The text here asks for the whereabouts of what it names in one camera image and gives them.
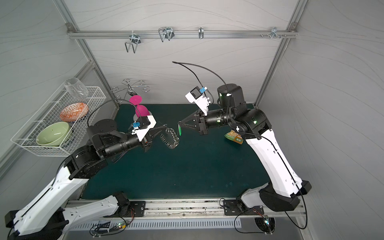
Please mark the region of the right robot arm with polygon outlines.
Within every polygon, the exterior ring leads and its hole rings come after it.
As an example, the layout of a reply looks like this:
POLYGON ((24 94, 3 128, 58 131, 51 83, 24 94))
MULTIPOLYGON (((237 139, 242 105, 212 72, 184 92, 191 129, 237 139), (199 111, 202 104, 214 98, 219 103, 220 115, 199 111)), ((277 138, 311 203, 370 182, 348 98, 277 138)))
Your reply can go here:
POLYGON ((312 188, 293 170, 276 140, 272 125, 265 113, 249 109, 243 90, 236 84, 218 87, 219 109, 209 110, 207 88, 195 87, 186 94, 186 99, 199 107, 179 123, 180 128, 189 128, 207 135, 209 128, 229 126, 256 153, 270 181, 260 187, 248 189, 238 201, 244 209, 265 205, 274 212, 293 211, 300 203, 300 196, 312 188))

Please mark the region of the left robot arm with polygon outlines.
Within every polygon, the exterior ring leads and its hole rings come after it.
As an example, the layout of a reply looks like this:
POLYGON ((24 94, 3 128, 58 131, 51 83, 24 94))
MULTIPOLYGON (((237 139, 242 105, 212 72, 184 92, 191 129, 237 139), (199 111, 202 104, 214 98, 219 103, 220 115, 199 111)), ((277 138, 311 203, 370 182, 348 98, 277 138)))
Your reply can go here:
POLYGON ((133 123, 131 133, 120 132, 112 119, 100 120, 87 128, 89 141, 61 163, 54 179, 24 208, 5 215, 9 240, 57 240, 68 230, 98 217, 124 217, 134 213, 124 192, 75 208, 64 205, 100 170, 108 159, 141 147, 148 151, 153 139, 167 125, 157 126, 153 116, 133 123))

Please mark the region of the pink wine glass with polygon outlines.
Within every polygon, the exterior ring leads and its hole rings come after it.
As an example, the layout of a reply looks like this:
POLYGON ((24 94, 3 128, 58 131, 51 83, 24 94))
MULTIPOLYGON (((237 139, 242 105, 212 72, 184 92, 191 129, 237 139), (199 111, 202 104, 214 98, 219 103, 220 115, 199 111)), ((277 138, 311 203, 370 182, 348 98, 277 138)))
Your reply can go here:
POLYGON ((139 95, 132 96, 129 99, 130 103, 134 104, 137 108, 137 110, 135 110, 134 120, 137 120, 140 116, 143 117, 151 115, 150 111, 141 104, 142 100, 142 97, 139 95))

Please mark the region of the snack packet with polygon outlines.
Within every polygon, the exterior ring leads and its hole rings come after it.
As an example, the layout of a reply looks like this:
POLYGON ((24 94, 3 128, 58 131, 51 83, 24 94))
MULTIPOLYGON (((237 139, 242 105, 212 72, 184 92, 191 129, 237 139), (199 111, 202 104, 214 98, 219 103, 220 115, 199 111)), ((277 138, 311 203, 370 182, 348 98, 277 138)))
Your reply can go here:
POLYGON ((237 144, 240 144, 242 145, 243 144, 243 138, 240 134, 236 133, 235 131, 231 130, 230 132, 226 133, 225 134, 225 138, 232 141, 232 142, 235 142, 237 144))

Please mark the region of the green table mat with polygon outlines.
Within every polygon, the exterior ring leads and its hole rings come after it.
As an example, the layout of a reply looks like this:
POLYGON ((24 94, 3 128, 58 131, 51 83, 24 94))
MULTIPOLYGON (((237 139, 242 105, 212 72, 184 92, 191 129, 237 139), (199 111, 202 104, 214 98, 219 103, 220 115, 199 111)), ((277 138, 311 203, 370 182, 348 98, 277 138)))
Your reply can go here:
POLYGON ((230 127, 209 129, 201 136, 182 129, 171 150, 159 137, 145 152, 141 147, 109 163, 90 179, 83 199, 124 192, 129 199, 232 198, 270 179, 247 144, 226 139, 230 127))

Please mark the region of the orange patterned bowl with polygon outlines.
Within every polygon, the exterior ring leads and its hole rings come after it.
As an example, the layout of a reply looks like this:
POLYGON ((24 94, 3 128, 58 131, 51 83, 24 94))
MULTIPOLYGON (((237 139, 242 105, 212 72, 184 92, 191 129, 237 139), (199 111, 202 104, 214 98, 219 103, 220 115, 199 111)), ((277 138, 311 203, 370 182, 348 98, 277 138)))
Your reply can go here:
POLYGON ((75 123, 84 120, 88 115, 89 107, 85 103, 74 103, 65 107, 60 113, 63 122, 75 123))

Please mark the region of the small flat metal hook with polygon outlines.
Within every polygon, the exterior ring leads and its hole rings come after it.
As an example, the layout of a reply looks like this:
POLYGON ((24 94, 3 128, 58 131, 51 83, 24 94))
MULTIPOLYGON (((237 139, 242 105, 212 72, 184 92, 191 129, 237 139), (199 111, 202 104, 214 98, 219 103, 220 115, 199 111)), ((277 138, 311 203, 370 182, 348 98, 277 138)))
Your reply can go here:
POLYGON ((199 35, 200 40, 202 40, 204 38, 204 28, 203 27, 198 28, 198 35, 199 35))

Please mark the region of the loop metal hook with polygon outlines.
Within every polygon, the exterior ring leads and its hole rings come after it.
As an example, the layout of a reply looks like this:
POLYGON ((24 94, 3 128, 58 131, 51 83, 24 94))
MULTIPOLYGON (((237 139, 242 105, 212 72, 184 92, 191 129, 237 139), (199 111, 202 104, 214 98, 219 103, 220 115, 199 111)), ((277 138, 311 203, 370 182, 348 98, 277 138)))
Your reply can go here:
POLYGON ((160 39, 162 42, 164 42, 165 39, 170 41, 175 36, 174 30, 172 27, 159 28, 158 33, 160 35, 160 39))

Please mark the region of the green bowl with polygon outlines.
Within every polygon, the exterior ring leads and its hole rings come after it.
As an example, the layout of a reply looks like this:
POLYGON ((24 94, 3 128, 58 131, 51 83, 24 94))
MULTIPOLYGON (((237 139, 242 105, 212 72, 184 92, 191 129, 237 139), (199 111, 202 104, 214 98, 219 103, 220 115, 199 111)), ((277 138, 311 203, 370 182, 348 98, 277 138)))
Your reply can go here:
POLYGON ((43 147, 58 147, 72 136, 67 122, 57 122, 44 128, 37 136, 36 143, 43 147))

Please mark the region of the double prong metal hook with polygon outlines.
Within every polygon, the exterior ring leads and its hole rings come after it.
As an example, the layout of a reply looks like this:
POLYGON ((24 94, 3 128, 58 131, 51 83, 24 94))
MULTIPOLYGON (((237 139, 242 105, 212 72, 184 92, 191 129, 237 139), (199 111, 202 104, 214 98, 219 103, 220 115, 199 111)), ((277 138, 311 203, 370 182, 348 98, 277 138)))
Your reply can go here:
POLYGON ((125 42, 125 47, 127 53, 132 50, 132 52, 135 54, 138 48, 138 45, 141 43, 141 37, 134 32, 132 32, 129 36, 129 40, 125 42))

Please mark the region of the vent grille strip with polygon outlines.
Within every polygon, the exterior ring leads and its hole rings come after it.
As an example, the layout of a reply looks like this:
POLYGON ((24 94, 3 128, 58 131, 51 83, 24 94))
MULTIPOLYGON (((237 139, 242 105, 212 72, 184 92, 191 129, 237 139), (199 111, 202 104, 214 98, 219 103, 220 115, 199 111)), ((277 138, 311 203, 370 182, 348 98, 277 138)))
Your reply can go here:
POLYGON ((173 229, 231 229, 242 227, 240 219, 154 219, 134 220, 127 230, 173 230, 173 229))

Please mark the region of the round floor fan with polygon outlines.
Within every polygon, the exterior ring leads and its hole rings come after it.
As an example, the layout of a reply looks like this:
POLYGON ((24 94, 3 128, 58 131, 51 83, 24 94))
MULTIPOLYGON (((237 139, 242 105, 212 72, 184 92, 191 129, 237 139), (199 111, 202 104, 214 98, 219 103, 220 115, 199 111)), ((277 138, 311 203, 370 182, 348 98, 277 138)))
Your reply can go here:
POLYGON ((262 218, 255 218, 255 223, 257 227, 264 233, 264 234, 273 234, 276 227, 276 220, 275 218, 270 218, 268 216, 264 216, 262 218))

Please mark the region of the aluminium cross rail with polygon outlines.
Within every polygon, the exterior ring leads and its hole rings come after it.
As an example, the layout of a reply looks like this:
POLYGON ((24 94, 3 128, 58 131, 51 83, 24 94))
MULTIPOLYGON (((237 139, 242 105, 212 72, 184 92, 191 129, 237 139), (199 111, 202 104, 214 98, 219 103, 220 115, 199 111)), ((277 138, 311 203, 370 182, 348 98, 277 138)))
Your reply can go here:
MULTIPOLYGON (((204 29, 204 38, 203 39, 269 39, 261 38, 260 34, 266 35, 269 34, 271 30, 266 31, 213 31, 204 29)), ((135 34, 141 37, 141 40, 159 40, 160 35, 158 30, 156 31, 133 31, 135 34)), ((68 36, 70 39, 86 39, 86 40, 96 40, 96 39, 129 39, 132 31, 78 31, 78 32, 69 32, 68 36)), ((174 30, 175 36, 173 40, 179 39, 199 39, 198 30, 192 31, 177 31, 174 30)), ((290 32, 278 30, 278 34, 287 35, 286 38, 296 38, 298 32, 290 32)))

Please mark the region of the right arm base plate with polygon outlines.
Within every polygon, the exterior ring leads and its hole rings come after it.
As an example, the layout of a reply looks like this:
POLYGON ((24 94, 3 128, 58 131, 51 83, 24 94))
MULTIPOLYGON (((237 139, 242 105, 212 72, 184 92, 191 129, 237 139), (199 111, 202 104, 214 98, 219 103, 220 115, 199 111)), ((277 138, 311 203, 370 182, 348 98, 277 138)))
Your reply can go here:
POLYGON ((263 206, 255 206, 248 208, 241 201, 238 200, 226 200, 221 198, 219 205, 224 209, 225 216, 263 216, 263 206))

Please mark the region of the right metal hook bracket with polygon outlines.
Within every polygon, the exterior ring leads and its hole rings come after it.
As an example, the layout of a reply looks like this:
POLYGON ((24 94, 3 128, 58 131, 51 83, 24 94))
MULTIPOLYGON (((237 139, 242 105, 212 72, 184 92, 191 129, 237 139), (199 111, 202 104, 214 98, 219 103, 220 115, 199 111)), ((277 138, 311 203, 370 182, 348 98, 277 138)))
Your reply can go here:
POLYGON ((276 27, 272 28, 269 34, 263 35, 260 34, 261 38, 269 38, 269 39, 284 39, 287 37, 285 34, 278 34, 278 30, 276 27))

